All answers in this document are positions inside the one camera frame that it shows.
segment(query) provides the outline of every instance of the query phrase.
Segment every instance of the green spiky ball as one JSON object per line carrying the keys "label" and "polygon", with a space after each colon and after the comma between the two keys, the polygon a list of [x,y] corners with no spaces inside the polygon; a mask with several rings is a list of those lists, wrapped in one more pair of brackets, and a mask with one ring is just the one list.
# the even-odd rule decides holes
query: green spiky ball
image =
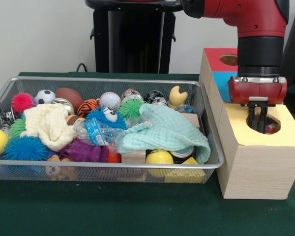
{"label": "green spiky ball", "polygon": [[131,117],[139,117],[140,107],[144,104],[144,101],[141,99],[128,99],[121,103],[118,111],[121,113],[121,116],[129,119]]}
{"label": "green spiky ball", "polygon": [[21,135],[22,132],[26,131],[25,129],[25,120],[17,119],[10,128],[9,137],[17,138]]}

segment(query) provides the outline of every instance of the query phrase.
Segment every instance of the white cloth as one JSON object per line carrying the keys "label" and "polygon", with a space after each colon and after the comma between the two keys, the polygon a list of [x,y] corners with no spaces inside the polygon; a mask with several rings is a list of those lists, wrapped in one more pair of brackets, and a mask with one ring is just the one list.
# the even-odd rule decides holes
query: white cloth
{"label": "white cloth", "polygon": [[24,111],[25,129],[21,136],[39,137],[53,151],[65,147],[77,136],[73,125],[68,126],[68,111],[62,104],[40,104]]}

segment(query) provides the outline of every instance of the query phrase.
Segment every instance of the mint green cloth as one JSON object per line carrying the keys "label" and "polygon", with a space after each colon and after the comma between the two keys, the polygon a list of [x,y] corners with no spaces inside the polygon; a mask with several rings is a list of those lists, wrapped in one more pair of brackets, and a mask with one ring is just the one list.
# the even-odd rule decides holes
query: mint green cloth
{"label": "mint green cloth", "polygon": [[198,146],[197,161],[205,163],[210,157],[206,136],[181,113],[167,106],[144,104],[141,117],[148,121],[127,129],[118,141],[118,153],[138,150],[177,151],[189,146]]}

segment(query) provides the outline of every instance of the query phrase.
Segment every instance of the baseball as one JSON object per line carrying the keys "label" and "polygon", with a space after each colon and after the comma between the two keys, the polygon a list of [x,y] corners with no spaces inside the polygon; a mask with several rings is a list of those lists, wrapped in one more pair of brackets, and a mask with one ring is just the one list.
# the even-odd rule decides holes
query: baseball
{"label": "baseball", "polygon": [[108,107],[114,112],[120,107],[121,99],[115,92],[106,92],[99,98],[99,107]]}

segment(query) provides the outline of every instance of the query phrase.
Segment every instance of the wire mesh basket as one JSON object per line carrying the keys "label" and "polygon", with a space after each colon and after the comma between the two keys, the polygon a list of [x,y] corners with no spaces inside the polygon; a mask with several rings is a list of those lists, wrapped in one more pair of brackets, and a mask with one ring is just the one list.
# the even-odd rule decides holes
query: wire mesh basket
{"label": "wire mesh basket", "polygon": [[26,92],[35,96],[40,90],[56,91],[67,87],[78,91],[84,100],[97,98],[107,91],[121,95],[128,88],[146,94],[161,91],[169,97],[173,86],[188,92],[185,104],[195,107],[200,131],[207,138],[211,155],[203,165],[181,164],[128,164],[90,162],[9,161],[0,160],[0,179],[5,180],[66,180],[66,181],[128,181],[159,183],[205,183],[215,169],[224,162],[217,128],[204,87],[190,81],[156,81],[126,79],[82,79],[52,77],[17,77],[6,82],[0,90],[0,114],[11,106],[12,97]]}

